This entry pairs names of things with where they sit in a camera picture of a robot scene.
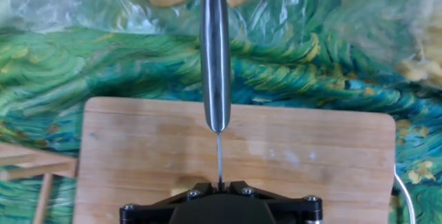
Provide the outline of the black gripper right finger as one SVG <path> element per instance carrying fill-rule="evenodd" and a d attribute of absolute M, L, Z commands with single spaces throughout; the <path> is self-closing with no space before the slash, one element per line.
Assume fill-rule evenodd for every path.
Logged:
<path fill-rule="evenodd" d="M 323 201 L 314 195 L 289 198 L 244 181 L 221 183 L 221 192 L 229 196 L 222 206 L 231 223 L 323 224 Z"/>

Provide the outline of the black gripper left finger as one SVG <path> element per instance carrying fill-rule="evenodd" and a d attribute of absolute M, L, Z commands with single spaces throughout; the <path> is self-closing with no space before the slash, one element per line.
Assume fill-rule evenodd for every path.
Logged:
<path fill-rule="evenodd" d="M 152 205 L 129 203 L 119 209 L 120 224 L 142 224 L 151 221 L 168 223 L 174 211 L 182 204 L 218 193 L 218 183 L 196 183 L 195 186 L 180 194 L 161 200 Z"/>

